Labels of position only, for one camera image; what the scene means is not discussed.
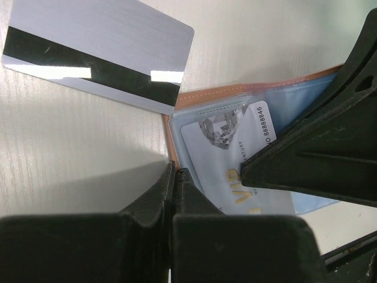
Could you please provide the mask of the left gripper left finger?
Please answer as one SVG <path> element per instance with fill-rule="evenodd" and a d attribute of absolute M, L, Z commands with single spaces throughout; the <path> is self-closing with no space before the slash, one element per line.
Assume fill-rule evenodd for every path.
<path fill-rule="evenodd" d="M 1 219 L 2 282 L 167 282 L 175 164 L 116 213 Z"/>

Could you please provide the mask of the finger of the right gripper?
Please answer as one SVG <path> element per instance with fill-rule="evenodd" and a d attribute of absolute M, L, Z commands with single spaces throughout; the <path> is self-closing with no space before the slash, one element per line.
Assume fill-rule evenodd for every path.
<path fill-rule="evenodd" d="M 329 87 L 242 165 L 242 184 L 376 206 L 376 11 Z"/>

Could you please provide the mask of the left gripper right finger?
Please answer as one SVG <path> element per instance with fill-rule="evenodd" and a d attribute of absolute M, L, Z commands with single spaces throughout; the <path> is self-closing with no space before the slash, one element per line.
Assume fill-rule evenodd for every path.
<path fill-rule="evenodd" d="M 171 223 L 173 282 L 325 282 L 307 223 L 290 215 L 225 215 L 176 174 Z"/>

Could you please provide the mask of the silver VIP credit card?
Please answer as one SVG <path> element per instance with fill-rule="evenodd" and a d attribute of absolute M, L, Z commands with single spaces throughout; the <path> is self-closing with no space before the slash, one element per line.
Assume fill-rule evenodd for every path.
<path fill-rule="evenodd" d="M 222 212 L 294 214 L 289 192 L 242 185 L 242 163 L 276 140 L 266 102 L 191 123 L 181 134 L 204 195 Z"/>

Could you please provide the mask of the tan leather card holder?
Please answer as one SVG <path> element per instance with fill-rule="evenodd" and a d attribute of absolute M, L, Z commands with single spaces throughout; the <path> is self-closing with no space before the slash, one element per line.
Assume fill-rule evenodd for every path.
<path fill-rule="evenodd" d="M 177 167 L 227 215 L 303 215 L 334 204 L 302 193 L 245 187 L 241 165 L 276 140 L 328 87 L 339 66 L 287 81 L 235 84 L 182 93 L 165 116 Z"/>

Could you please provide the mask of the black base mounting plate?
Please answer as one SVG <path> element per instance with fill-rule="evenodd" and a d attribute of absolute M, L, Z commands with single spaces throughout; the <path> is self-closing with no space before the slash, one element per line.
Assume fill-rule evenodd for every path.
<path fill-rule="evenodd" d="M 376 232 L 322 256 L 327 282 L 376 282 Z"/>

